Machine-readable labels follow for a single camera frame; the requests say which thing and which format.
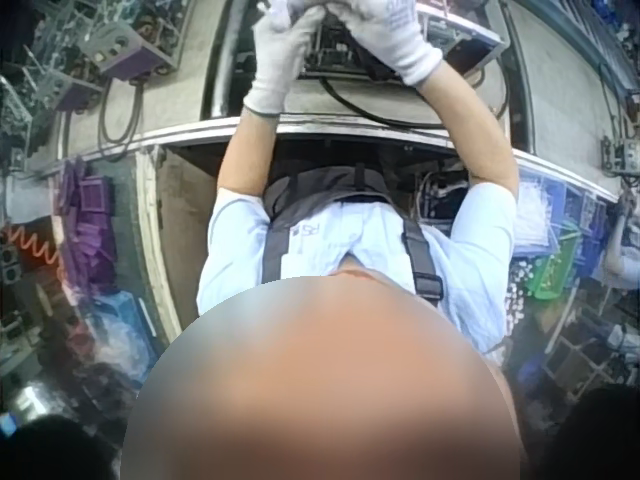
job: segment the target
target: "metal rail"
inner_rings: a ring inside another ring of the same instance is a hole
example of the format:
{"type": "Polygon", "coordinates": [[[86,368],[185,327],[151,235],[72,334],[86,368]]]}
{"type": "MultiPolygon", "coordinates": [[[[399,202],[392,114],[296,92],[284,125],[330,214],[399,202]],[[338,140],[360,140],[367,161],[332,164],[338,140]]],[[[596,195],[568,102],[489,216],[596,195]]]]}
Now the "metal rail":
{"type": "MultiPolygon", "coordinates": [[[[239,117],[211,119],[138,134],[133,138],[127,150],[133,152],[139,148],[153,145],[191,146],[225,143],[236,131],[239,121],[239,117]]],[[[284,138],[310,135],[360,137],[414,145],[429,145],[440,149],[450,149],[452,152],[455,150],[446,131],[395,130],[352,115],[282,115],[277,132],[284,138]]],[[[123,146],[118,145],[105,147],[104,153],[113,156],[122,153],[122,151],[123,146]]],[[[518,164],[522,167],[560,177],[571,185],[596,193],[605,200],[616,201],[617,199],[608,190],[566,168],[520,150],[514,149],[513,153],[518,164]]],[[[91,162],[102,159],[103,155],[100,151],[95,150],[83,154],[82,157],[85,161],[91,162]]],[[[34,172],[32,176],[53,175],[59,171],[61,165],[59,161],[53,162],[43,170],[34,172]]]]}

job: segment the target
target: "purple tray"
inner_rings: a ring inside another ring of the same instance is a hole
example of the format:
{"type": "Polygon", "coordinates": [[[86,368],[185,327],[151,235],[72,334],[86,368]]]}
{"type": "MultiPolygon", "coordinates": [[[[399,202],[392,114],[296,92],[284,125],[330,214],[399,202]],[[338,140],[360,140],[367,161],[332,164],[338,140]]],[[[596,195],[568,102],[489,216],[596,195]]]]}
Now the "purple tray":
{"type": "Polygon", "coordinates": [[[106,177],[86,177],[82,180],[80,204],[83,212],[111,213],[109,180],[106,177]]]}

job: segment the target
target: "plastic bag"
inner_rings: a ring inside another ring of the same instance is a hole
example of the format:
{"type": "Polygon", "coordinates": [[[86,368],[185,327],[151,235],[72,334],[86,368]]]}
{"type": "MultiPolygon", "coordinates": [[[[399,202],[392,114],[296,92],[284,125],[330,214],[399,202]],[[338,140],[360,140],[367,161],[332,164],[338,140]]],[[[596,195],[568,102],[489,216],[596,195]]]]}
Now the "plastic bag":
{"type": "Polygon", "coordinates": [[[94,318],[95,361],[111,365],[132,380],[143,382],[149,370],[149,350],[129,325],[111,315],[94,318]]]}

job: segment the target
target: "black cable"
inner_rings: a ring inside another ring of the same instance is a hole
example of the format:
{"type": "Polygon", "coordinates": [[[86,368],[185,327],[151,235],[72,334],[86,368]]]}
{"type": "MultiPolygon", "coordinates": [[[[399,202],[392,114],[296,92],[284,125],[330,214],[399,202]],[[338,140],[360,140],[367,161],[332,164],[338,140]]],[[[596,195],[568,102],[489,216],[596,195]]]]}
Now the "black cable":
{"type": "Polygon", "coordinates": [[[474,90],[477,90],[484,83],[486,78],[487,78],[487,73],[484,71],[484,68],[480,69],[480,78],[476,83],[471,85],[471,88],[473,88],[474,90]]]}
{"type": "Polygon", "coordinates": [[[504,102],[498,110],[498,113],[496,113],[496,118],[500,121],[502,117],[504,117],[504,114],[507,113],[507,108],[509,108],[509,103],[511,103],[511,87],[509,87],[509,80],[507,79],[507,72],[502,64],[502,59],[497,58],[496,62],[498,62],[498,66],[502,72],[502,78],[504,79],[504,102]]]}
{"type": "MultiPolygon", "coordinates": [[[[503,77],[505,78],[505,100],[504,100],[504,103],[500,106],[498,113],[496,114],[496,118],[498,120],[501,120],[504,114],[507,112],[507,108],[509,108],[509,102],[511,101],[511,90],[509,88],[509,82],[507,82],[506,80],[506,75],[504,74],[504,67],[502,65],[502,62],[499,59],[498,59],[498,65],[500,66],[500,70],[502,71],[503,77]]],[[[481,81],[477,82],[478,84],[481,84],[482,82],[484,82],[484,69],[482,69],[482,72],[483,72],[483,77],[481,78],[481,81]]],[[[336,92],[336,90],[329,83],[326,77],[320,78],[319,81],[320,81],[320,85],[322,85],[322,88],[324,88],[325,91],[334,100],[336,100],[341,105],[347,107],[352,112],[357,113],[363,118],[366,118],[367,120],[371,120],[373,122],[380,123],[382,125],[387,125],[388,127],[398,128],[400,130],[443,130],[445,128],[442,123],[416,123],[416,122],[406,122],[403,120],[395,120],[395,119],[380,117],[379,115],[376,115],[367,110],[364,110],[363,108],[358,107],[357,105],[354,105],[349,100],[344,98],[342,95],[336,92]]]]}
{"type": "Polygon", "coordinates": [[[354,105],[346,98],[342,97],[338,92],[335,91],[333,86],[329,83],[329,81],[322,77],[320,78],[320,85],[325,91],[338,103],[347,107],[354,113],[357,113],[363,118],[367,120],[371,120],[372,122],[381,123],[382,125],[387,125],[388,127],[398,128],[400,130],[442,130],[444,129],[444,125],[441,123],[415,123],[415,122],[405,122],[403,120],[394,120],[389,118],[380,117],[375,115],[367,110],[364,110],[357,105],[354,105]]]}
{"type": "Polygon", "coordinates": [[[607,95],[606,85],[604,83],[604,73],[603,67],[606,67],[609,71],[609,75],[611,76],[611,80],[613,81],[613,71],[611,67],[606,63],[600,63],[598,65],[598,76],[600,77],[600,86],[602,87],[602,95],[604,96],[604,101],[607,104],[607,112],[609,113],[609,120],[611,122],[611,129],[613,131],[614,140],[620,140],[623,138],[622,136],[622,103],[620,102],[620,97],[618,95],[618,90],[614,88],[614,95],[616,97],[616,103],[618,104],[618,127],[616,128],[616,117],[611,112],[611,104],[609,103],[609,95],[607,95]]]}
{"type": "Polygon", "coordinates": [[[124,132],[119,138],[113,139],[109,136],[106,127],[106,111],[107,111],[107,101],[109,97],[109,92],[111,90],[111,80],[107,82],[105,86],[102,104],[100,106],[100,115],[98,117],[98,150],[102,157],[109,162],[115,163],[122,160],[128,153],[129,146],[133,141],[133,137],[135,136],[136,130],[138,129],[138,124],[140,123],[140,117],[142,115],[142,107],[143,107],[143,99],[144,99],[144,82],[140,82],[136,85],[136,90],[133,98],[133,105],[131,107],[131,116],[129,117],[129,123],[127,124],[127,128],[125,128],[124,132]],[[120,154],[116,157],[111,157],[109,154],[105,153],[103,142],[106,140],[107,142],[120,146],[122,142],[125,142],[122,145],[123,149],[120,154]]]}

